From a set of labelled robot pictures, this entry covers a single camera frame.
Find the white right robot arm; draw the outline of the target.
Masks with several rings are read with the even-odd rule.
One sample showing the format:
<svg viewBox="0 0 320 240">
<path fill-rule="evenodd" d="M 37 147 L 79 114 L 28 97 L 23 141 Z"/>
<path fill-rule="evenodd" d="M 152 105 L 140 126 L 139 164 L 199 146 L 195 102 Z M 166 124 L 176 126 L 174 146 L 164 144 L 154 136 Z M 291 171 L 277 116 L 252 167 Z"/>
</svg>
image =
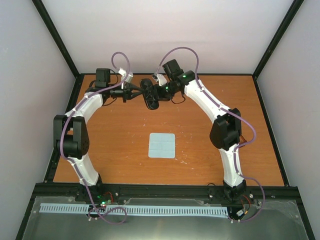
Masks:
<svg viewBox="0 0 320 240">
<path fill-rule="evenodd" d="M 247 186 L 242 176 L 238 149 L 242 135 L 240 111 L 237 108 L 230 109 L 219 101 L 192 70 L 185 72 L 175 59 L 161 63 L 159 68 L 163 68 L 169 81 L 158 72 L 153 74 L 158 83 L 158 99 L 169 100 L 181 92 L 193 100 L 211 120 L 209 138 L 221 156 L 224 171 L 223 192 L 229 202 L 235 201 Z"/>
</svg>

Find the brown translucent sunglasses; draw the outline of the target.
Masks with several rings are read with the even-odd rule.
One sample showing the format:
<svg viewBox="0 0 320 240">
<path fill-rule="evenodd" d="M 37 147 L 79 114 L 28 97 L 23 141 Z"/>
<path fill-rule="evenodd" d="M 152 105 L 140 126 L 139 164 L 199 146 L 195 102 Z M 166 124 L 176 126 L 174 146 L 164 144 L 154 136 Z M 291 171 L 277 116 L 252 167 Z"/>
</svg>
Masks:
<svg viewBox="0 0 320 240">
<path fill-rule="evenodd" d="M 239 144 L 241 145 L 241 146 L 245 146 L 246 144 L 247 144 L 247 140 L 245 139 L 245 137 L 243 136 L 243 135 L 240 135 L 239 136 Z"/>
</svg>

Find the black checkered glasses case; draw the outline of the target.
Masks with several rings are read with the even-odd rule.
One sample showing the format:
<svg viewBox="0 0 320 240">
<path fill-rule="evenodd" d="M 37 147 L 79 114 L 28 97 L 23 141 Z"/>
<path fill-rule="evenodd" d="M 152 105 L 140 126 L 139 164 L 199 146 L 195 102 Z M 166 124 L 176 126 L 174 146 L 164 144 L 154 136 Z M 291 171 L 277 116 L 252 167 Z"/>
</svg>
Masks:
<svg viewBox="0 0 320 240">
<path fill-rule="evenodd" d="M 157 91 L 154 88 L 152 81 L 149 78 L 140 80 L 140 88 L 142 89 L 143 100 L 149 110 L 156 110 L 159 108 L 159 101 L 157 99 Z"/>
</svg>

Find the black left frame post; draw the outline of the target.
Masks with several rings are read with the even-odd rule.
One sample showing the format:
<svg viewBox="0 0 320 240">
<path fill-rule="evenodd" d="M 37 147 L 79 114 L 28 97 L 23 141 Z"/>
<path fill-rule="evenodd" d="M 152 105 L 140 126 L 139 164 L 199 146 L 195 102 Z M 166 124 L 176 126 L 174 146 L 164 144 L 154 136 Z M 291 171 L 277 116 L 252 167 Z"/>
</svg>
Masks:
<svg viewBox="0 0 320 240">
<path fill-rule="evenodd" d="M 36 8 L 37 12 L 39 13 L 43 23 L 45 24 L 48 32 L 50 33 L 53 41 L 55 42 L 56 46 L 58 47 L 63 59 L 65 60 L 69 70 L 71 71 L 72 75 L 77 78 L 80 73 L 69 53 L 67 47 L 65 46 L 63 39 L 61 38 L 49 12 L 46 9 L 45 4 L 42 0 L 32 0 L 34 7 Z"/>
</svg>

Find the light blue cleaning cloth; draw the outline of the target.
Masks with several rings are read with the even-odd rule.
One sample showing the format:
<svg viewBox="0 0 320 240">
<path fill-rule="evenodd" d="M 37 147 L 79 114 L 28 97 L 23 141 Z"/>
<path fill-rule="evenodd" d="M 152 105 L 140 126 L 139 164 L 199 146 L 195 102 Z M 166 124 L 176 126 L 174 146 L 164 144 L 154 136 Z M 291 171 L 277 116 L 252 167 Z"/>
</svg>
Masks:
<svg viewBox="0 0 320 240">
<path fill-rule="evenodd" d="M 176 136 L 173 133 L 150 133 L 149 158 L 174 159 L 176 157 Z"/>
</svg>

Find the black frame post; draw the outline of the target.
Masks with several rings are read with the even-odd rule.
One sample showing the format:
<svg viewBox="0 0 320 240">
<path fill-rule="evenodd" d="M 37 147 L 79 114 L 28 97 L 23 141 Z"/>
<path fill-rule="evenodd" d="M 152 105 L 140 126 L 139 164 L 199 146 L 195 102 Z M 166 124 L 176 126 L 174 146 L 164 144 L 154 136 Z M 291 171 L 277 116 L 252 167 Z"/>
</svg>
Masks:
<svg viewBox="0 0 320 240">
<path fill-rule="evenodd" d="M 80 73 L 69 53 L 67 47 L 65 46 L 63 39 L 61 38 L 49 12 L 46 9 L 45 4 L 42 0 L 32 0 L 34 7 L 36 8 L 37 12 L 39 13 L 43 23 L 45 24 L 48 32 L 50 33 L 53 41 L 55 42 L 56 46 L 58 47 L 63 59 L 65 60 L 69 70 L 71 71 L 72 75 L 77 78 Z"/>
<path fill-rule="evenodd" d="M 304 3 L 304 0 L 293 0 L 289 9 L 287 10 L 285 16 L 283 17 L 279 27 L 277 28 L 275 34 L 273 35 L 269 45 L 267 46 L 264 54 L 262 55 L 257 67 L 255 68 L 252 77 L 254 80 L 257 80 L 260 74 L 262 73 L 264 67 L 268 63 L 270 57 L 275 51 L 277 45 L 281 41 L 291 22 L 298 13 L 300 7 Z"/>
</svg>

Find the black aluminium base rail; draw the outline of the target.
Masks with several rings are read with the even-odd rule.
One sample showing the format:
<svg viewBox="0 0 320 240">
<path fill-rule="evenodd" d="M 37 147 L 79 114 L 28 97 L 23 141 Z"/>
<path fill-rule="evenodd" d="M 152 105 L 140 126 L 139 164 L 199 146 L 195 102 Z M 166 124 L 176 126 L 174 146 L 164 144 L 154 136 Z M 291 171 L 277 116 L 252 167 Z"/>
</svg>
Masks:
<svg viewBox="0 0 320 240">
<path fill-rule="evenodd" d="M 90 186 L 90 193 L 94 202 L 113 197 L 115 203 L 122 203 L 130 198 L 145 199 L 195 199 L 210 204 L 237 204 L 243 196 L 249 197 L 251 202 L 262 200 L 263 193 L 258 186 L 248 186 L 236 197 L 229 197 L 223 186 L 214 185 L 143 185 L 143 184 L 99 184 Z M 84 185 L 79 183 L 37 183 L 31 194 L 36 197 L 74 197 L 78 202 L 90 201 Z"/>
</svg>

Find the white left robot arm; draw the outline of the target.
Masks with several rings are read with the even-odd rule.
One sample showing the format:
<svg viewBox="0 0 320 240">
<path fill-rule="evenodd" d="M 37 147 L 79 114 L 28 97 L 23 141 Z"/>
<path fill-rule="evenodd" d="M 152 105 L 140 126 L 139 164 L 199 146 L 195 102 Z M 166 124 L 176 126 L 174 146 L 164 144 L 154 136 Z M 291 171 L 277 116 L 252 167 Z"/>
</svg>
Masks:
<svg viewBox="0 0 320 240">
<path fill-rule="evenodd" d="M 95 80 L 89 84 L 83 98 L 64 115 L 56 115 L 53 119 L 54 149 L 70 163 L 79 183 L 88 186 L 86 195 L 95 202 L 103 198 L 104 188 L 97 184 L 101 177 L 89 157 L 87 123 L 108 98 L 122 98 L 126 102 L 142 94 L 142 89 L 131 83 L 132 72 L 118 69 L 116 72 L 121 78 L 111 83 L 111 71 L 98 68 Z"/>
</svg>

